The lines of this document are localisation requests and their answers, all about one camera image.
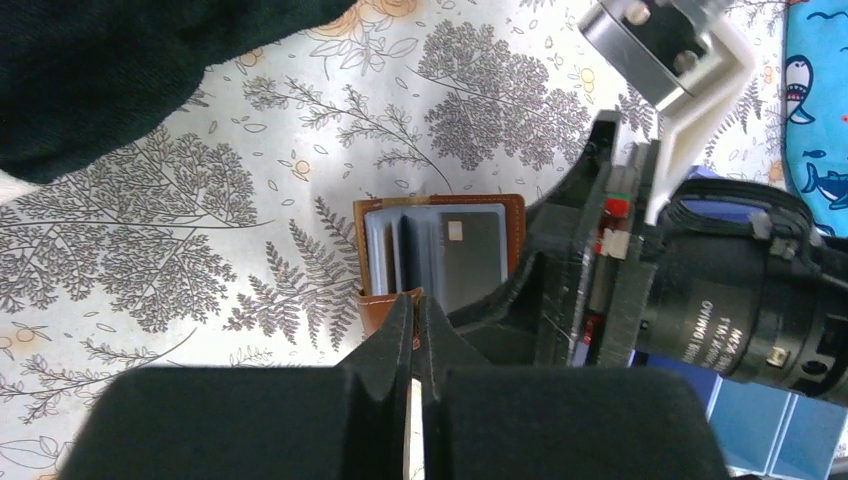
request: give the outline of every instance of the shark print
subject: shark print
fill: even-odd
[[[810,19],[813,19],[813,18],[816,18],[816,17],[823,18],[825,20],[833,20],[834,18],[837,18],[837,17],[848,18],[848,12],[846,12],[844,10],[839,11],[839,12],[834,12],[834,13],[813,12],[813,13],[811,13],[807,16],[807,20],[810,20]]]
[[[804,102],[813,88],[813,67],[807,57],[793,55],[786,59],[786,111],[789,121],[806,125],[816,121],[804,111]]]
[[[820,235],[827,235],[828,237],[835,237],[836,230],[833,229],[830,225],[824,225],[821,223],[816,224],[816,229],[819,231]]]
[[[812,193],[816,190],[830,202],[831,210],[848,208],[848,174],[830,170],[826,177],[820,177],[818,169],[812,163],[807,163],[807,184],[801,193]]]

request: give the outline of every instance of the blue shark fabric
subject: blue shark fabric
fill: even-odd
[[[848,236],[848,2],[790,0],[786,176],[824,232]]]

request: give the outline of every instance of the card chip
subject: card chip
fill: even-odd
[[[448,240],[452,242],[462,241],[462,222],[456,220],[448,222]]]

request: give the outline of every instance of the brown leather wallet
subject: brown leather wallet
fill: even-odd
[[[500,203],[506,211],[507,266],[512,273],[518,265],[521,244],[524,242],[526,225],[524,217],[524,197],[518,194],[498,195],[432,195],[429,197],[378,198],[353,202],[353,223],[356,228],[356,245],[359,253],[359,270],[362,275],[363,289],[356,296],[359,315],[365,335],[370,336],[383,324],[389,309],[398,297],[371,294],[371,274],[368,268],[368,248],[365,238],[365,214],[389,207],[412,205],[460,205]],[[418,288],[410,293],[415,300],[421,297],[423,290]]]

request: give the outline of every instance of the red component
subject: red component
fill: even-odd
[[[600,315],[592,315],[586,320],[586,327],[583,328],[583,343],[586,345],[592,344],[592,335],[595,329],[599,328],[604,323],[604,317]]]
[[[622,198],[607,198],[606,213],[614,218],[627,218],[630,202]]]
[[[598,239],[595,240],[595,254],[600,255],[603,252],[604,246],[604,231],[603,229],[598,230]]]

